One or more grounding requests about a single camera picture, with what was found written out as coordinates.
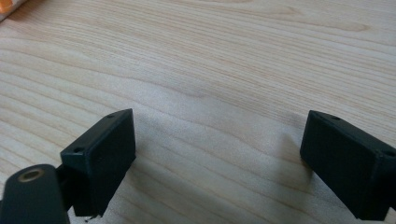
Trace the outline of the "white cloth with orange edge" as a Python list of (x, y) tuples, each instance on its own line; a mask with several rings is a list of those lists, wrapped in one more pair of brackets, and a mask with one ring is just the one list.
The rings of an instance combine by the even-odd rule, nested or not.
[(0, 0), (0, 22), (18, 9), (27, 0)]

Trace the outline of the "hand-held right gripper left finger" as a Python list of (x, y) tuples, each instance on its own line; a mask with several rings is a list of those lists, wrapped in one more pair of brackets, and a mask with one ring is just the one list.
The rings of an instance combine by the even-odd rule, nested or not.
[(78, 217), (102, 216), (135, 160), (131, 108), (109, 114), (61, 152), (64, 205)]

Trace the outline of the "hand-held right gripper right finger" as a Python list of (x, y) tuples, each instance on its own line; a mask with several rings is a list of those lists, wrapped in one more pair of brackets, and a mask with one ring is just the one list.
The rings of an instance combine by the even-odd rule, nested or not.
[(336, 116), (311, 110), (300, 155), (361, 220), (396, 210), (396, 148)]

